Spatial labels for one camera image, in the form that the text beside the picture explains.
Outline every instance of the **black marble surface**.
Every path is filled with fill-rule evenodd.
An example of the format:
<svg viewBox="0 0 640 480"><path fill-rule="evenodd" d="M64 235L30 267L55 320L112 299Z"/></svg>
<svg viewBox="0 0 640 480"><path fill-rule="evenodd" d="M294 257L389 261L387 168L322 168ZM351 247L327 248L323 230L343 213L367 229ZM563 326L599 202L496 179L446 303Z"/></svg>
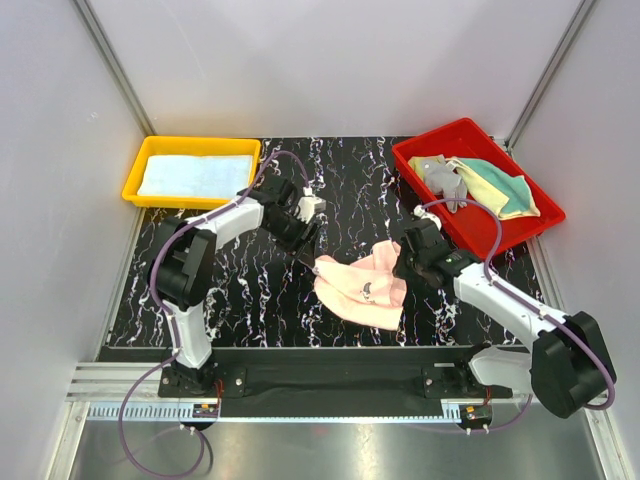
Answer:
<svg viewBox="0 0 640 480"><path fill-rule="evenodd" d="M262 157L289 150L303 161L316 195L326 199L318 255L341 263L369 255L374 243L398 241L411 222L417 196L394 171L391 147L403 139L300 138L263 140ZM302 186L298 166L281 157L270 167ZM106 345L162 347L170 343L164 316L143 279L145 252L156 225L168 215L196 211L148 209L135 248L117 318ZM217 254L214 286L206 299L213 346L320 347L470 345L514 342L485 314L457 300L453 289L410 284L397 331L340 320L319 303L313 277L279 251L264 231L246 233ZM526 245L499 255L494 266L518 288L541 298Z"/></svg>

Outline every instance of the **red tray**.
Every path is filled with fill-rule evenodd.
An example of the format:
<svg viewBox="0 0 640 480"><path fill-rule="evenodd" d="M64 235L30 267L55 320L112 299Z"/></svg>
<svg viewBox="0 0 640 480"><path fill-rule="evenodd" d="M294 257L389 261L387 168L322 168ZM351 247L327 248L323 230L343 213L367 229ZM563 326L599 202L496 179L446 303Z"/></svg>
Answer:
<svg viewBox="0 0 640 480"><path fill-rule="evenodd" d="M470 118L462 118L393 147L396 168L425 203L438 197L411 169L409 160L414 156L440 154L446 157L481 158L511 176L524 175L527 180L540 216L503 221L502 241L496 253L504 252L565 219L566 215L560 207ZM453 214L442 204L430 210L440 217L443 228L458 247L470 250L482 259L487 257L495 241L496 227L486 212L473 205L459 208Z"/></svg>

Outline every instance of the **light blue towel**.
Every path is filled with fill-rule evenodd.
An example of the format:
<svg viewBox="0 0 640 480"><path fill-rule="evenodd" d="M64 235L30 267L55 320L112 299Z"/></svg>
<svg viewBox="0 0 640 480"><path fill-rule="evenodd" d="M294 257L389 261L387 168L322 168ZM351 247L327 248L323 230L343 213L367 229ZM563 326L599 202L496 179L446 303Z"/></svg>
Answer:
<svg viewBox="0 0 640 480"><path fill-rule="evenodd" d="M230 199L247 188L252 162L251 155L152 155L138 195Z"/></svg>
<svg viewBox="0 0 640 480"><path fill-rule="evenodd" d="M523 175L512 177L495 165L492 165L486 160L480 160L479 158L457 158L457 160L470 168L477 176L491 184L491 186L506 197L502 207L499 208L498 211L494 211L500 219L508 220L518 217L540 216L540 211L533 200L531 189ZM490 191L463 169L458 168L457 171L465 180L471 195L473 195L476 200L494 210L493 201L497 199L495 197L491 198L492 195ZM491 202L485 202L481 197L490 198Z"/></svg>

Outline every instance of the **purple cable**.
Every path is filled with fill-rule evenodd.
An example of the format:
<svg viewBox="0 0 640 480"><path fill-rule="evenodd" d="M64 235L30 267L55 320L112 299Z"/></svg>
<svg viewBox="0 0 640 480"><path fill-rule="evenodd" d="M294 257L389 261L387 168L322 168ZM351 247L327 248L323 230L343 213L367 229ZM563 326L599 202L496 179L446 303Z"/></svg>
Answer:
<svg viewBox="0 0 640 480"><path fill-rule="evenodd" d="M127 440L124 437L124 422L123 422L124 409L125 409L125 407L127 405L127 402L131 398L131 395L133 395L133 392L136 390L136 388L138 388L140 386L140 384L142 382L144 382L145 379L147 377L149 377L152 373L156 372L157 370L161 370L162 368L164 368L165 366L167 366L171 362L173 362L176 358L178 358L178 353L176 353L172 357L167 358L164 362L159 363L158 365L153 367L151 370L149 370L147 373L142 375L138 380L136 380L136 382L133 384L133 386L129 389L127 394L124 396L124 400L122 401L122 405L120 406L120 412L118 413L118 435L120 436L120 443L122 444L122 449L124 450L124 454L126 455L127 459L138 470L140 470L143 473L146 473L147 475L155 477L155 478L176 479L177 480L177 479L180 479L180 478L188 477L193 472L195 472L196 469L200 466L200 463L202 462L202 459L204 458L204 448L205 448L205 442L206 442L206 438L202 434L202 432L200 432L198 430L193 430L193 432L195 432L196 435L198 435L198 438L200 439L200 454L198 455L198 458L197 458L196 462L193 464L193 466L190 469L188 469L187 471L183 472L183 473L179 473L177 475L167 475L167 474L163 474L163 473L154 472L153 470L149 470L147 467L145 467L140 462L138 462L138 460L136 460L136 458L133 456L133 452L131 452L131 450L129 449L129 446L127 445Z"/></svg>
<svg viewBox="0 0 640 480"><path fill-rule="evenodd" d="M140 445L139 447L131 450L131 453L133 455L140 453L141 451L147 449L150 445L153 445L156 441L158 441L160 438L167 436L170 433L173 432L177 432L182 430L179 426L171 426L169 428L165 428L164 430L156 433L153 437L149 438L147 440L147 442L143 445ZM96 438L98 439L97 442L100 442L100 438L102 438L103 436L98 435ZM213 449L211 448L211 443L209 442L209 439L205 436L204 437L205 442L206 442L206 446L207 446L207 450L209 450L209 456L211 458L211 462L213 462ZM102 461L108 465L119 465L122 462L128 462L129 459L127 458L127 456L125 455L124 457L118 458L117 460L112 460L107 458L102 452L103 450L105 450L105 448L102 446L101 443L98 444L98 454L100 455L100 457L102 458Z"/></svg>
<svg viewBox="0 0 640 480"><path fill-rule="evenodd" d="M162 311L164 311L165 314L167 315L167 318L169 320L169 328L171 328L171 330L173 332L173 338L175 339L175 345L173 346L175 353L173 354L173 356L171 356L170 358L166 359L164 362L160 363L159 365L156 365L151 370L149 370L147 373L142 375L133 384L133 386L129 389L129 391L125 395L124 400L122 401L122 405L120 406L120 413L118 414L118 435L120 436L120 443L122 444L122 449L124 450L124 453L125 453L127 459L138 470L140 470L143 473L146 473L147 475L151 475L152 477L156 477L156 478L165 478L165 479L181 479L181 478L188 477L189 475L191 475L200 466L200 463L202 462L202 459L204 457L204 448L205 448L205 443L206 443L205 436L201 432L199 432L198 430L195 430L195 433L198 435L198 438L200 439L200 455L198 456L198 459L196 460L194 465L184 473L180 473L180 474L177 474L177 475L165 475L165 474L156 473L156 472L154 472L152 470L149 470L144 465L140 464L140 462L138 462L135 459L135 457L133 456L133 453L129 449L129 446L127 445L127 440L125 439L125 436L124 436L124 424L123 424L122 418L123 418L123 415L124 415L125 406L127 405L127 402L129 401L129 399L131 398L131 395L133 395L133 392L136 390L136 388L138 388L140 386L140 384L149 375L151 375L152 373L154 373L157 370L160 370L160 369L164 368L165 366L167 366L171 362L173 362L176 358L178 358L178 356L180 355L180 348L182 347L182 341L181 341L181 338L180 338L180 331L178 330L177 326L174 323L173 311L171 310L171 308L169 308L162 301L162 299L160 298L160 295L158 295L158 290L156 288L156 283L157 283L157 280L158 280L158 269L160 267L160 264L162 263L162 261L166 257L167 252L171 248L171 245L173 245L176 240L178 240L182 235L184 235L185 232L191 230L192 228L194 228L194 227L196 227L198 225L201 225L201 224L203 224L205 222L208 222L209 220L212 220L212 219L222 215L225 212L228 212L232 208L235 208L238 205L240 205L242 202L244 202L244 200L249 196L249 193L256 186L256 184L257 184L258 180L260 179L260 177L264 174L264 171L266 170L267 166L271 163L272 160L274 160L275 158L279 157L280 155L288 155L289 157L293 158L293 160L296 161L296 163L300 166L300 169L302 170L302 176L304 177L305 187L309 187L309 177L307 175L307 171L305 170L304 165L302 164L302 162L300 161L300 158L298 158L297 155L295 155L294 153L285 151L285 150L280 150L280 151L277 151L277 152L273 152L262 163L262 165L260 166L260 170L258 170L258 173L256 174L253 182L251 183L249 188L247 188L244 191L244 193L240 196L240 198L238 198L237 200L234 200L232 202L229 202L228 204L226 204L226 205L224 205L224 206L222 206L222 207L220 207L220 208L218 208L216 210L213 210L212 212L209 212L208 214L204 215L203 217L200 217L198 220L194 221L193 223L189 223L189 224L185 225L184 227L182 227L181 229L179 229L162 246L162 248L160 249L160 252L158 253L156 261L153 264L153 268L151 269L151 276L150 276L150 279L149 279L149 290L151 291L151 296L153 297L153 300L158 304L158 306L162 309Z"/></svg>
<svg viewBox="0 0 640 480"><path fill-rule="evenodd" d="M487 259L484 261L484 274L487 277L487 279L489 280L489 283L491 283L491 285L493 285L498 290L500 290L501 292L505 293L506 295L508 295L509 297L511 297L512 299L514 299L515 301L517 301L518 303L520 303L524 307L526 307L529 310L531 310L533 313L535 313L539 317L541 317L544 320L546 320L549 323L551 323L554 327L556 327L558 330L560 330L562 333L564 333L567 337L569 337L580 348L580 350L582 350L587 355L587 357L589 357L589 359L596 366L596 368L598 369L600 374L603 376L604 381L605 381L605 383L607 385L608 395L607 395L607 400L604 403L602 403L600 405L587 404L587 405L585 405L585 408L587 408L589 410L605 410L605 409L609 408L613 404L613 401L615 400L615 397L616 397L615 385L613 383L613 378L611 378L611 374L607 370L607 367L604 366L604 363L602 363L602 361L598 358L598 356L595 353L593 353L593 351L589 348L589 346L586 343L584 343L580 339L580 337L578 337L575 333L573 333L567 326L565 326L563 323L561 323L560 321L558 321L555 318L553 318L548 313L544 314L544 315L541 315L543 309L540 309L537 305L529 302L525 298L520 297L520 295L518 295L517 293L515 293L515 292L511 291L510 289L508 289L507 287L505 287L500 282L500 280L501 280L500 277L493 276L493 274L491 273L490 262L491 262L491 259L493 258L493 256L495 255L496 251L498 250L498 247L500 246L500 241L502 240L502 224L500 223L500 219L491 210L489 210L487 207L485 207L481 203L478 203L475 200L471 200L469 198L443 198L441 200L435 200L433 202L429 202L429 203L423 205L423 207L425 209L427 209L427 208L432 207L434 205L439 205L439 204L445 203L445 202L466 202L468 204L475 205L476 207L480 207L481 209L483 209L485 212L487 212L491 216L491 218L493 219L493 221L496 224L496 228L497 228L498 231L497 231L497 234L496 234L496 240L493 242L493 246L491 247L491 250L489 250L489 253L487 255Z"/></svg>

